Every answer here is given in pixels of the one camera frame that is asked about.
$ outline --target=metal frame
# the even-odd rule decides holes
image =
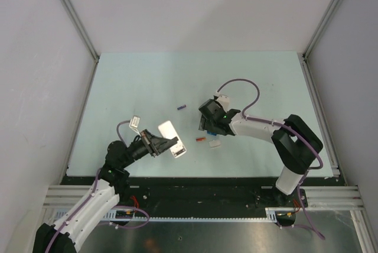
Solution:
[[[87,31],[84,28],[83,23],[81,22],[79,16],[77,15],[75,9],[73,8],[73,5],[70,0],[60,0],[64,9],[66,10],[67,14],[69,15],[70,19],[72,20],[72,24],[76,28],[80,38],[83,40],[86,48],[88,49],[88,52],[92,56],[93,60],[95,62],[98,62],[99,55],[96,52],[95,47],[93,46],[92,42],[90,41],[90,38],[88,36]]]
[[[299,58],[299,62],[301,63],[302,72],[303,72],[303,75],[307,84],[307,88],[309,91],[309,96],[312,101],[312,105],[314,107],[315,115],[318,119],[321,135],[324,140],[325,149],[327,150],[327,153],[328,153],[328,158],[330,159],[333,174],[334,176],[339,176],[340,171],[339,171],[339,164],[338,164],[338,159],[337,159],[337,153],[335,150],[335,145],[332,140],[331,132],[328,127],[329,124],[327,123],[327,120],[325,117],[324,108],[321,103],[320,96],[317,91],[314,78],[309,69],[309,65],[307,61],[304,59],[304,57],[301,55],[298,55],[298,58]]]
[[[52,185],[48,188],[43,208],[70,209],[87,193],[89,188],[90,186]],[[302,189],[306,191],[307,210],[364,210],[357,186],[307,186]],[[291,207],[267,207],[266,209],[292,210]]]
[[[322,36],[325,28],[327,27],[328,23],[332,19],[333,15],[335,14],[337,8],[340,6],[342,0],[331,0],[330,4],[328,5],[327,9],[323,17],[321,18],[320,23],[318,24],[315,33],[312,35],[303,55],[304,58],[307,59],[308,56],[311,54],[312,50],[314,49],[315,45],[317,44],[318,40]]]

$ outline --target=metal floor panel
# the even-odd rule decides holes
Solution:
[[[309,213],[325,235],[300,228],[280,230],[272,223],[152,222],[134,230],[96,228],[80,253],[248,253],[248,252],[362,252],[348,211]],[[300,213],[296,224],[307,224]]]

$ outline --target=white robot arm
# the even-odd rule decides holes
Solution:
[[[202,104],[199,107],[202,113],[200,129],[219,135],[258,138],[274,144],[285,165],[275,184],[279,190],[275,198],[284,204],[315,160],[315,155],[301,140],[293,141],[293,134],[288,129],[304,137],[317,153],[323,148],[322,142],[297,115],[287,119],[263,119],[244,115],[240,110],[229,110],[229,103],[228,96],[216,95]]]

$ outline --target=purple cable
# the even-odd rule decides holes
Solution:
[[[223,85],[220,86],[220,88],[217,90],[217,92],[219,92],[222,88],[225,87],[225,85],[228,85],[229,83],[231,82],[236,82],[236,81],[243,81],[243,82],[248,82],[248,83],[251,83],[257,90],[258,92],[258,95],[256,97],[256,99],[248,104],[243,110],[242,110],[242,117],[245,119],[245,120],[250,120],[250,121],[256,121],[256,122],[261,122],[261,123],[266,123],[266,124],[271,124],[271,125],[276,125],[276,126],[279,126],[281,128],[284,128],[286,130],[288,130],[289,132],[291,132],[293,135],[295,135],[300,141],[302,141],[306,147],[309,148],[309,150],[315,155],[315,157],[317,158],[317,160],[319,161],[319,166],[316,166],[316,167],[309,167],[308,170],[315,170],[315,169],[321,169],[323,168],[323,161],[321,159],[321,157],[319,156],[319,154],[315,151],[315,149],[312,147],[312,145],[309,144],[308,141],[306,141],[306,139],[304,137],[302,137],[298,132],[296,132],[295,130],[293,130],[291,127],[289,126],[286,126],[282,123],[279,123],[279,122],[275,122],[275,121],[272,121],[272,120],[267,120],[267,119],[261,119],[261,118],[255,118],[255,117],[247,117],[245,112],[247,111],[247,109],[249,109],[251,106],[253,106],[260,98],[260,89],[259,87],[257,86],[257,84],[255,84],[253,81],[251,80],[247,80],[247,79],[233,79],[233,80],[229,80],[228,82],[224,83]],[[302,179],[299,181],[298,183],[298,186],[296,187],[296,190],[297,190],[297,194],[298,194],[298,197],[301,197],[301,192],[300,192],[300,185],[303,183],[303,181],[306,179],[306,176],[308,174],[308,171],[303,175]],[[308,223],[311,225],[312,228],[310,228],[309,226],[307,225],[295,225],[295,227],[298,227],[298,228],[306,228],[306,229],[311,229],[312,231],[314,231],[320,239],[322,240],[325,240],[325,236],[319,232],[316,227],[314,226],[313,222],[312,222],[312,219],[310,218],[309,214],[307,213],[306,211],[306,208],[305,206],[303,205],[303,202],[302,202],[302,199],[299,199],[299,202],[301,203],[301,207],[303,209],[303,213],[305,214],[306,218],[307,218],[307,221]]]
[[[117,135],[118,135],[119,139],[120,139],[125,145],[126,145],[126,142],[125,142],[125,140],[122,138],[122,136],[121,136],[120,133],[119,133],[119,127],[120,127],[121,125],[123,125],[123,124],[127,124],[127,123],[130,123],[130,120],[122,121],[122,122],[118,123],[118,125],[117,125]]]
[[[94,180],[94,185],[93,185],[93,189],[92,189],[92,194],[96,191],[97,189],[97,184],[98,184],[98,181],[99,181],[99,174],[100,174],[100,170],[101,168],[98,169],[97,173],[96,173],[96,178]],[[62,231],[62,229],[67,225],[66,222],[69,222],[72,217],[74,217],[78,211],[80,211],[85,205],[86,203],[92,198],[92,195],[89,195],[87,197],[87,199],[84,200],[84,202],[79,206],[77,207],[76,210],[74,210],[74,212],[61,224],[61,226],[57,229],[56,233],[53,235],[52,239],[50,240],[50,242],[48,243],[47,247],[46,247],[46,250],[45,250],[45,253],[49,253],[50,252],[50,249],[51,247],[53,246],[53,243],[55,241],[55,239],[57,239],[59,233]]]
[[[127,207],[127,206],[115,206],[113,209],[127,209],[127,210],[135,210],[137,212],[141,212],[143,213],[147,220],[140,224],[140,225],[136,225],[136,226],[123,226],[123,225],[115,225],[114,223],[109,223],[109,222],[102,222],[102,223],[99,223],[98,226],[100,225],[114,225],[114,226],[118,226],[119,228],[122,228],[122,229],[136,229],[136,228],[141,228],[142,226],[145,226],[148,222],[149,222],[149,215],[147,214],[146,211],[142,210],[142,209],[138,209],[137,207]]]

